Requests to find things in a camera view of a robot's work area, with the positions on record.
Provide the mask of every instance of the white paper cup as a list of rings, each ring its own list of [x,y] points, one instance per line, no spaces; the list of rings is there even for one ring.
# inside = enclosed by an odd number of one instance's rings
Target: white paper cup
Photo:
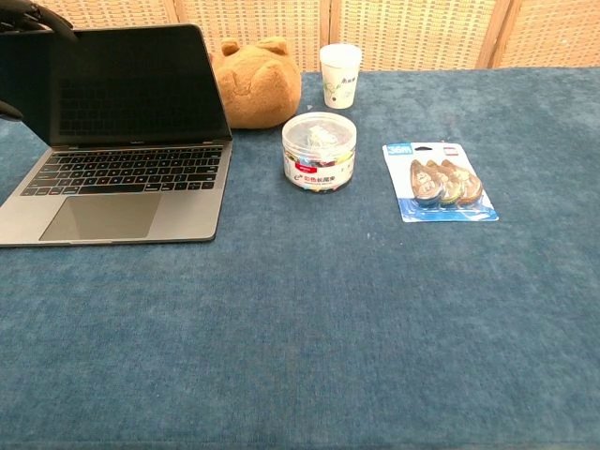
[[[321,47],[319,56],[325,105],[338,110],[351,107],[362,51],[352,44],[329,44]]]

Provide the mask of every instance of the brown teddy bear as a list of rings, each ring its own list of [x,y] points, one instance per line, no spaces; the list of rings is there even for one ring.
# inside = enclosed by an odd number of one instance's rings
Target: brown teddy bear
[[[302,75],[283,37],[244,47],[226,38],[221,51],[213,70],[231,128],[271,128],[295,114]]]

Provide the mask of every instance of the laptop screen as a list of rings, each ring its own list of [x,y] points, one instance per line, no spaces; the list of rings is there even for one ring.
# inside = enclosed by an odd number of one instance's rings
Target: laptop screen
[[[197,143],[231,136],[198,27],[0,36],[1,96],[56,145]]]

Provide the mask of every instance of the laptop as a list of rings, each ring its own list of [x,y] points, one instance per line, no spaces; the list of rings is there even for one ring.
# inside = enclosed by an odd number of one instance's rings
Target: laptop
[[[0,97],[48,144],[0,207],[0,246],[213,240],[233,138],[201,29],[76,35],[0,35]]]

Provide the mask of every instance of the woven panel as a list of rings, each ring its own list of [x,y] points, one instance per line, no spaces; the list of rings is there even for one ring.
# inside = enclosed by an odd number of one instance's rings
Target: woven panel
[[[600,66],[600,2],[524,0],[500,66]]]
[[[331,40],[362,47],[363,70],[475,68],[496,3],[338,1]]]
[[[76,28],[176,23],[173,0],[43,0]]]
[[[247,45],[262,38],[281,36],[287,39],[302,70],[319,69],[320,0],[182,0],[176,5],[182,22],[197,23],[201,27],[211,52],[220,52],[220,42],[226,37]]]

